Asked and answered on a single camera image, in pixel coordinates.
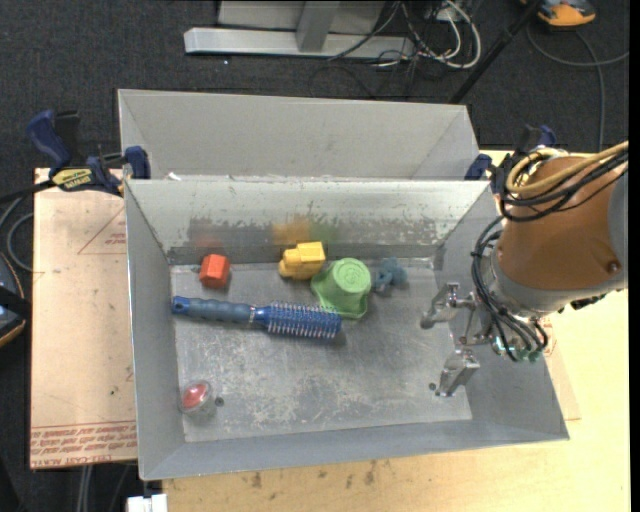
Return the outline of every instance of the gray bin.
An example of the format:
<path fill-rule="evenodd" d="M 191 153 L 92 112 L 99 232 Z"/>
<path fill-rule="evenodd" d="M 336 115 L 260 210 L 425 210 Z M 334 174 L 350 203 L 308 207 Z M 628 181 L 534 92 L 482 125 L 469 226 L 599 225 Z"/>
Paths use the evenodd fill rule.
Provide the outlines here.
<path fill-rule="evenodd" d="M 469 256 L 495 217 L 466 109 L 217 94 L 120 91 L 122 146 L 149 153 L 152 179 L 125 192 L 140 476 L 145 480 L 566 439 L 544 361 L 489 347 L 452 397 L 436 396 L 464 319 L 419 326 L 440 285 L 471 290 Z M 372 294 L 333 342 L 279 338 L 171 314 L 172 295 L 309 303 L 282 279 L 282 251 L 323 242 L 328 261 L 375 272 L 395 256 L 408 284 Z M 231 261 L 203 288 L 204 255 Z M 178 390 L 208 380 L 206 420 Z"/>

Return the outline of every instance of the green cup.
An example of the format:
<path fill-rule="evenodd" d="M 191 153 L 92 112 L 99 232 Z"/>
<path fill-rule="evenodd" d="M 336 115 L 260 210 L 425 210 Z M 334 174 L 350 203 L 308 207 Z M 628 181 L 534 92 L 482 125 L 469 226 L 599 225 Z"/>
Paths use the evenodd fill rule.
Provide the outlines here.
<path fill-rule="evenodd" d="M 361 318 L 367 312 L 371 272 L 355 258 L 334 261 L 311 279 L 311 290 L 327 308 L 345 318 Z"/>

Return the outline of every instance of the orange block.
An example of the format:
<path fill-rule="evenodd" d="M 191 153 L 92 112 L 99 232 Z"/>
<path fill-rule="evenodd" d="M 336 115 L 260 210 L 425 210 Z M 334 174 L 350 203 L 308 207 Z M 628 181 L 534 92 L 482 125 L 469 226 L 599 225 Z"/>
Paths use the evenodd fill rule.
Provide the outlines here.
<path fill-rule="evenodd" d="M 220 254 L 209 254 L 200 266 L 200 282 L 208 288 L 222 288 L 229 277 L 229 260 Z"/>

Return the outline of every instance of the cardboard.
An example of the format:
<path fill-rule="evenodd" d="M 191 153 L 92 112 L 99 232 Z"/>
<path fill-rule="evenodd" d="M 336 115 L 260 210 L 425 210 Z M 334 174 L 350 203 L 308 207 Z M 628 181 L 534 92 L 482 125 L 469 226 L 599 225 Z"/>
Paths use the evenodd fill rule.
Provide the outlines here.
<path fill-rule="evenodd" d="M 137 457 L 125 237 L 121 198 L 35 196 L 32 469 Z"/>

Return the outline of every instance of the yellow block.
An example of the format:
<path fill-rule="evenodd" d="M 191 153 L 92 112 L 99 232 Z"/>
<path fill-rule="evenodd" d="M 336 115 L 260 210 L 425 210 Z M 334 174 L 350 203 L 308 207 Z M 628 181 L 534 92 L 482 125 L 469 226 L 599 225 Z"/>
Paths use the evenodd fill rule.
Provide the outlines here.
<path fill-rule="evenodd" d="M 282 277 L 311 279 L 320 272 L 325 261 L 322 242 L 300 243 L 294 249 L 284 251 L 278 272 Z"/>

